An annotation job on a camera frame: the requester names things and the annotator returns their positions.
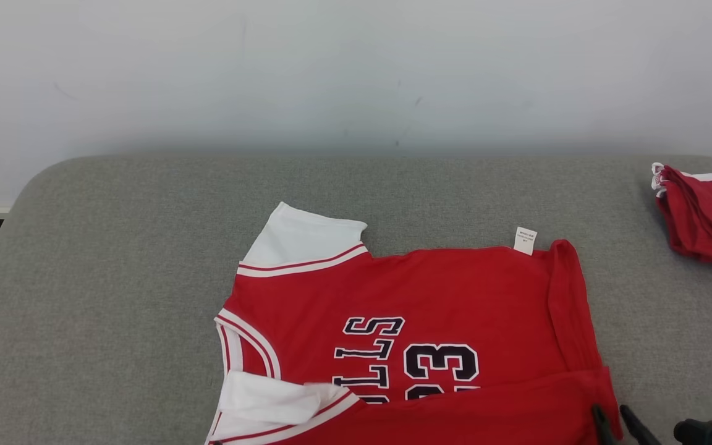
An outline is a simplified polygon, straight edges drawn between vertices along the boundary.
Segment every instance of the armhole trim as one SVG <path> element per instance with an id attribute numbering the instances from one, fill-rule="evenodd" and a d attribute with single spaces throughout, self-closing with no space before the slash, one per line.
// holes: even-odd
<path id="1" fill-rule="evenodd" d="M 221 358 L 224 360 L 224 376 L 230 371 L 244 370 L 244 353 L 240 348 L 240 336 L 221 324 L 217 324 L 221 340 Z"/>
<path id="2" fill-rule="evenodd" d="M 326 258 L 324 260 L 289 263 L 270 268 L 249 265 L 241 261 L 238 265 L 237 275 L 263 278 L 268 276 L 289 275 L 291 273 L 304 273 L 304 271 L 316 271 L 342 264 L 345 261 L 364 253 L 368 253 L 367 248 L 364 244 L 359 243 L 358 245 L 354 245 L 338 255 L 334 255 L 331 258 Z"/>
<path id="3" fill-rule="evenodd" d="M 266 338 L 260 332 L 258 332 L 257 329 L 254 329 L 254 327 L 250 326 L 246 321 L 226 309 L 220 310 L 215 320 L 218 324 L 224 326 L 228 330 L 232 330 L 232 332 L 240 336 L 240 338 L 248 341 L 248 343 L 251 344 L 252 347 L 254 347 L 254 349 L 260 354 L 260 357 L 263 358 L 263 363 L 265 364 L 265 371 L 268 377 L 280 380 L 282 379 L 282 372 L 279 367 L 279 357 L 277 357 L 276 352 L 274 351 L 274 347 L 271 347 L 271 344 L 268 343 L 268 340 L 266 340 Z M 234 344 L 235 342 L 228 344 L 229 347 L 225 351 L 225 353 L 229 351 L 230 360 L 232 360 L 232 353 L 234 352 L 232 346 L 234 346 Z M 243 355 L 240 351 L 240 341 L 237 342 L 237 346 L 237 351 L 240 355 L 240 367 L 242 369 Z"/>

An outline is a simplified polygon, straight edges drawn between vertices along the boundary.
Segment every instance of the bulls jersey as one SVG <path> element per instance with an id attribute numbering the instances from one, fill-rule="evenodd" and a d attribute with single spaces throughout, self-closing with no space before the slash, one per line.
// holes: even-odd
<path id="1" fill-rule="evenodd" d="M 392 404 L 602 369 L 566 240 L 376 258 L 366 227 L 280 203 L 216 318 L 226 372 Z"/>
<path id="2" fill-rule="evenodd" d="M 672 249 L 712 263 L 712 174 L 692 175 L 654 163 L 653 189 Z"/>

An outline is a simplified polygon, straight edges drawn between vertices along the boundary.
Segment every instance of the gray upholstered surface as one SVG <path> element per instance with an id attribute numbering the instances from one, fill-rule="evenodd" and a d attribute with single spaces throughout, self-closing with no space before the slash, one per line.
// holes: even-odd
<path id="1" fill-rule="evenodd" d="M 665 443 L 712 419 L 712 265 L 672 253 L 650 163 L 712 158 L 85 158 L 38 175 L 0 231 L 0 443 L 201 443 L 212 318 L 280 200 L 361 219 L 374 255 L 508 245 L 582 260 L 617 399 Z"/>

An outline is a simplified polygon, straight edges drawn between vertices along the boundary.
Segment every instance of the white tag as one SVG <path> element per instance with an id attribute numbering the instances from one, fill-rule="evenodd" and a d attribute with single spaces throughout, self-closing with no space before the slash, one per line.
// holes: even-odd
<path id="1" fill-rule="evenodd" d="M 515 231 L 515 245 L 512 246 L 518 252 L 532 255 L 532 250 L 535 248 L 536 231 L 531 231 L 522 227 L 518 227 Z"/>

